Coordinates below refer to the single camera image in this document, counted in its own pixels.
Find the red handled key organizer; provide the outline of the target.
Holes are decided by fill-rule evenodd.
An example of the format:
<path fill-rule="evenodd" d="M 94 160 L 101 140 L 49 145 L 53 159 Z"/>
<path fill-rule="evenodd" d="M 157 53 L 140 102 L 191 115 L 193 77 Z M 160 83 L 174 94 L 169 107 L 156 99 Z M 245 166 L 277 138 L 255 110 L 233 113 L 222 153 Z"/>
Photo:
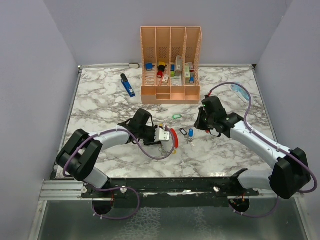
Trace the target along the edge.
<path fill-rule="evenodd" d="M 168 132 L 170 133 L 170 140 L 160 141 L 159 151 L 163 157 L 169 156 L 169 155 L 175 155 L 175 154 L 172 154 L 172 152 L 173 150 L 177 150 L 179 147 L 179 139 L 178 139 L 177 132 L 173 128 L 170 128 Z"/>

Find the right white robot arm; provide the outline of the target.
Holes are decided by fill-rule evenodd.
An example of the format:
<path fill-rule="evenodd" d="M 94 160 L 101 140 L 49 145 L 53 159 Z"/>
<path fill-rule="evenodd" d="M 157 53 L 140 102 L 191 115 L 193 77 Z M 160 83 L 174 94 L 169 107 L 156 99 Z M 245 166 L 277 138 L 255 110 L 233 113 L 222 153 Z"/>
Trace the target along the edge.
<path fill-rule="evenodd" d="M 215 130 L 219 136 L 243 144 L 270 167 L 269 170 L 245 169 L 235 174 L 236 179 L 229 184 L 234 195 L 240 196 L 247 189 L 264 189 L 287 200 L 311 181 L 307 156 L 302 149 L 282 146 L 255 131 L 237 113 L 227 114 L 216 96 L 207 96 L 201 103 L 194 124 L 196 129 Z"/>

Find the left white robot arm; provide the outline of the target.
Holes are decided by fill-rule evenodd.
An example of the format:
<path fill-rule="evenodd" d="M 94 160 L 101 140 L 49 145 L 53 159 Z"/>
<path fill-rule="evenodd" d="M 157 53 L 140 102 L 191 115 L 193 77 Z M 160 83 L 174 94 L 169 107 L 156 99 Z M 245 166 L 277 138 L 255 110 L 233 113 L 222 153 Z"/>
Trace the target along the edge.
<path fill-rule="evenodd" d="M 111 190 L 109 177 L 95 167 L 98 156 L 109 148 L 143 140 L 145 145 L 158 144 L 170 139 L 161 126 L 148 126 L 152 115 L 140 108 L 129 120 L 114 129 L 101 133 L 88 133 L 78 129 L 73 133 L 56 157 L 56 163 L 74 179 L 93 186 L 97 196 L 106 197 Z"/>

